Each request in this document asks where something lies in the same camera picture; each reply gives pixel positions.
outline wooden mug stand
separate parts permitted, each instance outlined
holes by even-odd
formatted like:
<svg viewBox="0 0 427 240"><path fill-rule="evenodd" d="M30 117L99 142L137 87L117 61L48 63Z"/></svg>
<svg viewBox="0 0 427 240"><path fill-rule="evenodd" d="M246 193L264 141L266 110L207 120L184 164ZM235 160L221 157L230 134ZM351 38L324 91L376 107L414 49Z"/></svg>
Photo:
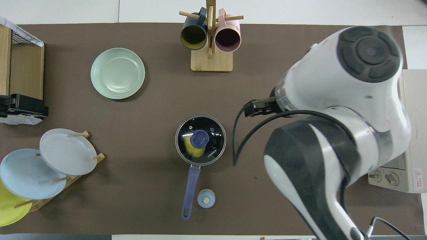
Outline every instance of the wooden mug stand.
<svg viewBox="0 0 427 240"><path fill-rule="evenodd" d="M88 138L90 135L87 131L84 132L76 132L77 135L83 136L85 138ZM98 154L97 156L93 157L93 159L97 159L97 164L100 163L102 160L105 159L105 155L103 153ZM79 179L81 176L66 176L64 178L61 179L57 179L57 180L53 180L52 183L56 183L59 181L67 181L65 183L65 188L67 188L68 186L70 186L71 184L73 184L77 179ZM32 203L32 206L29 210L29 212L34 212L39 210L41 207L43 207L46 203L48 203L50 200L52 200L55 196L51 197L51 198L47 198L47 199L42 199L42 200L29 200L20 204L15 205L15 208L18 207L22 207L24 205L30 204Z"/></svg>
<svg viewBox="0 0 427 240"><path fill-rule="evenodd" d="M208 42L199 50L191 50L191 70L195 72L231 72L233 70L233 53L218 50L215 46L215 18L216 0L206 0L208 15ZM199 18L198 15L179 12L180 15L190 18ZM243 19L243 16L225 18L226 21Z"/></svg>

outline table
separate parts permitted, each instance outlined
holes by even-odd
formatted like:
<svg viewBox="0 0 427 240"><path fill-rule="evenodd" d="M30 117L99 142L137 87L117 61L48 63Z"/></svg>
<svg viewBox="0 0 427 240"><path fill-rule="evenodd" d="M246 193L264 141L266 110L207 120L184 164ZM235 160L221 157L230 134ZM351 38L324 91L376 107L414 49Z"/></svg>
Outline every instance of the table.
<svg viewBox="0 0 427 240"><path fill-rule="evenodd" d="M38 149L42 134L54 128L89 131L89 140L107 158L40 210L0 228L0 234L312 235L270 181L262 160L272 130L295 119L276 120L257 132L237 167L231 161L232 124L243 104L268 97L313 43L344 26L242 24L242 45L230 73L190 70L190 51L179 41L181 23L21 27L45 42L44 100L50 115L35 126L1 124L0 159L16 149ZM401 27L381 28L403 47ZM123 100L103 97L90 79L92 62L113 47L134 51L146 69L142 88ZM185 222L180 212L189 164L176 152L174 136L193 114L216 118L228 141L197 184L197 193L214 191L215 205L202 209L194 203ZM264 118L242 118L238 140ZM361 229L380 216L406 234L424 234L419 194L371 186L364 176L348 188L346 199ZM378 224L374 234L395 233Z"/></svg>

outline purple pot handle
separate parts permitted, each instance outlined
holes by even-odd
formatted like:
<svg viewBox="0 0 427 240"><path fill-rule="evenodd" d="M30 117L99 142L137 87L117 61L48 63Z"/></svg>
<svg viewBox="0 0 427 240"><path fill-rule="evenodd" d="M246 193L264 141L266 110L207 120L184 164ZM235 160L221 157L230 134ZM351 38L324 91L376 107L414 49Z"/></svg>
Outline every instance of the purple pot handle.
<svg viewBox="0 0 427 240"><path fill-rule="evenodd" d="M191 208L193 206L194 192L196 191L197 180L199 179L200 168L190 167L188 170L187 188L185 189L184 204L182 205L181 218L189 220Z"/></svg>

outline blue lid knob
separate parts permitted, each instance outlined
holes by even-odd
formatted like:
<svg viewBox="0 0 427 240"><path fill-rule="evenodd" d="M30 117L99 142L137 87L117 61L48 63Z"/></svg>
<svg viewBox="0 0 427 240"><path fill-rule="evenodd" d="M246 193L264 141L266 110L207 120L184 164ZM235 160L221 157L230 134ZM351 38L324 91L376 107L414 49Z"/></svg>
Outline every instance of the blue lid knob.
<svg viewBox="0 0 427 240"><path fill-rule="evenodd" d="M190 143L194 148L203 149L209 142L209 134L204 130L195 130L190 138Z"/></svg>

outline mug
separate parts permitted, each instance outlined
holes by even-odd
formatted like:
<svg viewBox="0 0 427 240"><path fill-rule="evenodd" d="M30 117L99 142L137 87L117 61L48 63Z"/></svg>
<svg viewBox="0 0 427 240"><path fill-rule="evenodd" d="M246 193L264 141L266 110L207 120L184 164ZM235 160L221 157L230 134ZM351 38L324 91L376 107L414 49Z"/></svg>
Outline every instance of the mug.
<svg viewBox="0 0 427 240"><path fill-rule="evenodd" d="M225 9L220 9L215 31L215 45L219 50L230 53L240 47L242 37L239 20L225 21L224 18L227 17L231 15L228 15Z"/></svg>
<svg viewBox="0 0 427 240"><path fill-rule="evenodd" d="M202 7L199 13L199 19L187 17L181 30L181 43L184 47L191 50L199 50L206 45L208 41L208 24L206 20L206 8Z"/></svg>

